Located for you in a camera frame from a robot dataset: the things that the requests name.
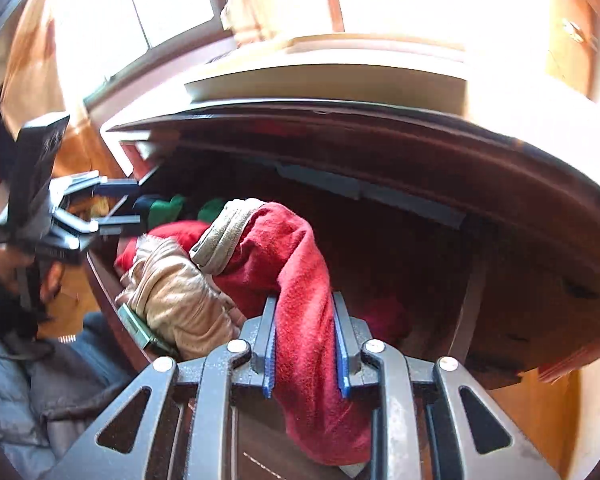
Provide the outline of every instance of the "beige jacket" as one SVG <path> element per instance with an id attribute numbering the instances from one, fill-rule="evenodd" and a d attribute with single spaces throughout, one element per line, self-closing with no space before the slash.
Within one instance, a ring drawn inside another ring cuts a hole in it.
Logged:
<path id="1" fill-rule="evenodd" d="M 235 198 L 227 202 L 218 218 L 189 251 L 191 261 L 205 274 L 221 274 L 234 254 L 249 220 L 263 205 L 264 202 L 257 198 Z"/>
<path id="2" fill-rule="evenodd" d="M 122 276 L 116 298 L 183 359 L 206 356 L 238 336 L 244 323 L 234 302 L 205 276 L 173 238 L 138 238 L 134 264 Z"/>

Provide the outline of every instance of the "green cloth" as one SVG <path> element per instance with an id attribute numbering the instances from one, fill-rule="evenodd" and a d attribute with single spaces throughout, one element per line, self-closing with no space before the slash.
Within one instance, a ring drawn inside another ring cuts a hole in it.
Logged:
<path id="1" fill-rule="evenodd" d="M 212 224 L 224 209 L 224 204 L 227 200 L 224 198 L 212 198 L 200 208 L 198 211 L 198 220 L 202 220 L 208 224 Z"/>
<path id="2" fill-rule="evenodd" d="M 174 196 L 170 202 L 156 200 L 149 208 L 149 216 L 146 219 L 147 227 L 153 229 L 158 225 L 176 221 L 182 211 L 184 200 L 182 195 Z"/>

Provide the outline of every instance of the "metal bracket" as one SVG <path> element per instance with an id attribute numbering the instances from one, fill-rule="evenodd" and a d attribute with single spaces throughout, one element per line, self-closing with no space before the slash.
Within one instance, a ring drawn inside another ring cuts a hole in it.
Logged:
<path id="1" fill-rule="evenodd" d="M 206 358 L 180 364 L 165 356 L 156 359 L 45 478 L 236 478 L 237 400 L 247 389 L 270 395 L 275 307 L 275 298 L 269 298 L 262 316 L 245 322 L 240 339 Z M 339 294 L 334 308 L 342 394 L 371 389 L 379 399 L 373 412 L 371 478 L 420 478 L 415 400 L 420 396 L 436 480 L 558 479 L 455 358 L 434 364 L 405 357 L 371 339 L 366 323 L 349 317 Z M 187 405 L 194 396 L 190 424 Z"/>
<path id="2" fill-rule="evenodd" d="M 26 137 L 26 128 L 21 135 Z M 30 181 L 36 181 L 36 171 Z M 21 175 L 16 184 L 22 186 L 26 175 Z M 0 243 L 14 244 L 27 253 L 36 255 L 37 259 L 53 260 L 70 265 L 77 265 L 84 253 L 99 238 L 107 235 L 139 236 L 146 232 L 146 227 L 138 215 L 112 216 L 95 218 L 84 221 L 69 213 L 63 207 L 68 206 L 72 198 L 86 198 L 96 194 L 101 196 L 120 197 L 139 189 L 135 180 L 124 178 L 109 180 L 99 176 L 97 171 L 45 180 L 44 186 L 35 194 L 46 194 L 46 199 L 35 211 L 29 211 L 29 204 L 22 206 L 10 201 L 10 204 L 0 215 Z M 22 219 L 24 214 L 31 218 Z M 11 217 L 18 219 L 15 224 Z M 25 310 L 33 311 L 39 320 L 46 319 L 44 304 L 40 301 L 40 271 L 38 264 L 18 273 L 18 288 L 20 289 L 21 304 Z"/>
<path id="3" fill-rule="evenodd" d="M 455 357 L 464 364 L 469 353 L 471 341 L 474 338 L 475 325 L 480 314 L 482 294 L 487 281 L 487 273 L 495 252 L 495 234 L 493 229 L 483 229 L 483 238 L 480 240 L 477 253 L 472 259 L 471 273 L 466 284 L 464 299 L 458 313 L 458 321 L 454 329 L 447 355 Z"/>

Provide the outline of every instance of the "red cloth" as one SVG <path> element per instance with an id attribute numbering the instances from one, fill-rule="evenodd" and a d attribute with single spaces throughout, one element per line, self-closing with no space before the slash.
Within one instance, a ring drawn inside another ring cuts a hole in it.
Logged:
<path id="1" fill-rule="evenodd" d="M 204 231 L 200 224 L 175 222 L 150 234 L 175 236 L 189 251 Z M 136 244 L 130 243 L 116 264 L 128 270 L 135 252 Z M 329 273 L 308 222 L 280 204 L 263 205 L 214 281 L 246 317 L 262 314 L 267 296 L 278 294 L 274 396 L 288 435 L 317 462 L 368 460 L 370 412 L 342 399 L 338 389 Z M 374 336 L 395 340 L 397 326 L 404 330 L 402 306 L 391 298 L 370 307 Z"/>
<path id="2" fill-rule="evenodd" d="M 149 231 L 149 234 L 157 236 L 158 238 L 176 238 L 178 243 L 188 253 L 193 245 L 200 240 L 202 233 L 204 233 L 209 226 L 210 224 L 201 222 L 200 220 L 181 220 L 171 224 L 160 225 Z M 127 272 L 134 264 L 137 240 L 137 238 L 131 240 L 123 253 L 116 258 L 114 265 L 123 272 Z"/>

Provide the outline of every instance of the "fabric pile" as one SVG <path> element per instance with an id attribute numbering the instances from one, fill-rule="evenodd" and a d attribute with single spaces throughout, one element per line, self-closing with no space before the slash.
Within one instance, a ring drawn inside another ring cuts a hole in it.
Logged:
<path id="1" fill-rule="evenodd" d="M 136 199 L 133 212 L 140 215 L 149 229 L 154 229 L 176 220 L 193 218 L 211 224 L 222 212 L 225 204 L 224 198 L 216 197 L 208 200 L 198 209 L 195 202 L 191 203 L 182 195 L 175 195 L 171 199 L 167 199 L 161 195 L 146 194 Z"/>
<path id="2" fill-rule="evenodd" d="M 274 397 L 285 413 L 288 435 L 316 462 L 343 465 L 368 460 L 370 410 L 368 406 L 343 399 L 337 386 L 329 272 L 308 222 L 279 203 L 232 200 L 211 226 L 199 221 L 174 222 L 149 234 L 171 240 L 165 241 L 163 246 L 156 242 L 147 246 L 146 240 L 139 238 L 126 247 L 116 260 L 116 266 L 126 273 L 123 283 L 129 280 L 129 285 L 118 301 L 133 304 L 134 300 L 127 298 L 141 294 L 137 292 L 139 286 L 133 285 L 132 281 L 137 281 L 139 276 L 140 282 L 150 282 L 150 278 L 140 276 L 141 269 L 146 271 L 153 261 L 156 261 L 152 264 L 156 268 L 166 268 L 166 264 L 157 263 L 160 259 L 158 248 L 166 251 L 168 247 L 173 251 L 175 244 L 182 251 L 189 251 L 190 261 L 196 264 L 200 273 L 212 276 L 212 282 L 205 279 L 209 286 L 201 286 L 204 291 L 200 293 L 215 309 L 214 314 L 205 316 L 206 321 L 202 323 L 207 330 L 212 329 L 213 322 L 224 319 L 219 314 L 216 299 L 209 300 L 208 294 L 214 291 L 211 283 L 233 300 L 233 303 L 222 303 L 229 299 L 217 300 L 225 311 L 235 304 L 247 318 L 262 314 L 267 296 L 277 294 Z M 178 272 L 189 269 L 184 262 L 174 268 Z M 163 274 L 153 281 L 157 284 L 156 294 L 167 287 L 164 284 L 167 280 L 167 275 Z M 196 283 L 203 282 L 200 276 L 195 280 Z M 152 320 L 151 292 L 147 291 L 149 300 L 145 301 L 142 313 L 146 315 L 149 327 L 168 336 L 173 328 L 167 329 L 166 324 L 158 326 Z M 395 298 L 375 301 L 368 306 L 368 311 L 370 327 L 376 337 L 395 338 L 399 332 L 397 325 L 402 326 L 402 334 L 408 328 L 404 323 L 404 309 Z M 187 317 L 174 319 L 182 322 Z M 226 321 L 219 326 L 226 328 Z M 222 337 L 214 338 L 214 345 L 224 338 L 232 338 L 230 330 L 222 332 Z"/>
<path id="3" fill-rule="evenodd" d="M 173 238 L 141 237 L 134 264 L 120 281 L 125 290 L 116 303 L 126 303 L 186 360 L 208 355 L 240 333 L 244 316 Z"/>

